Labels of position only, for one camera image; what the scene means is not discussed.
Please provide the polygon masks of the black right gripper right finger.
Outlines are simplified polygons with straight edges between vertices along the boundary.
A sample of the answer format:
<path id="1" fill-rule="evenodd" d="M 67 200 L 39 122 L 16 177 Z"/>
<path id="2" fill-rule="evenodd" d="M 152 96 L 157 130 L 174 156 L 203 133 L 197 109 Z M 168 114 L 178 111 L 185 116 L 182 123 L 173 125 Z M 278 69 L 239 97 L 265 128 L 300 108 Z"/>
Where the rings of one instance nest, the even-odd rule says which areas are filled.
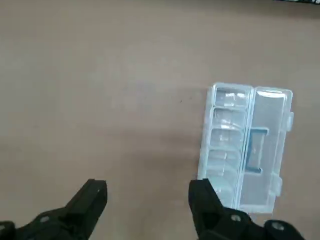
<path id="1" fill-rule="evenodd" d="M 188 203 L 199 240 L 303 240 L 290 223 L 271 219 L 260 226 L 240 210 L 223 206 L 210 181 L 191 180 Z"/>

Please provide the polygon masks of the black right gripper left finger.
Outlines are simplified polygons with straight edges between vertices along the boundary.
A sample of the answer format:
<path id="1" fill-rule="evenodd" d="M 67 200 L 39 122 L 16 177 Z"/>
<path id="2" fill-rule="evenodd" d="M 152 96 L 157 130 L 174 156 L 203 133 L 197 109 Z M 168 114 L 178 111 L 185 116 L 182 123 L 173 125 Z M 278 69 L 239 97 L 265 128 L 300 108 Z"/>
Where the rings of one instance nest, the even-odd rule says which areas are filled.
<path id="1" fill-rule="evenodd" d="M 2 240 L 88 240 L 108 202 L 105 180 L 88 179 L 64 206 L 37 215 L 16 227 L 13 221 L 0 222 Z"/>

